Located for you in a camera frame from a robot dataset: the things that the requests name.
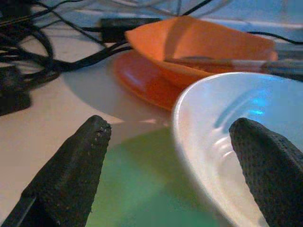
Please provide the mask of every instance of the green cloth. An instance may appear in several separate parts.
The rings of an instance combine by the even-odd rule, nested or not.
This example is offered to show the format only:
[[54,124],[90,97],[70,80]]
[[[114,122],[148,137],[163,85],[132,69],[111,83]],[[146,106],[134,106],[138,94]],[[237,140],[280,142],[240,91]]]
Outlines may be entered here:
[[107,154],[86,227],[217,227],[191,188],[169,129]]

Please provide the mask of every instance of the orange bowl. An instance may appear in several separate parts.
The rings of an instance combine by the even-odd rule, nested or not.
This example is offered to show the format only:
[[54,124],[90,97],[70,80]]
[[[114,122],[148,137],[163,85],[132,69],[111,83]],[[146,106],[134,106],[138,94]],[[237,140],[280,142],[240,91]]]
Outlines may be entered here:
[[155,63],[171,83],[184,88],[220,69],[198,70],[165,62],[168,58],[276,60],[275,43],[256,35],[189,16],[175,17],[126,32],[131,46]]

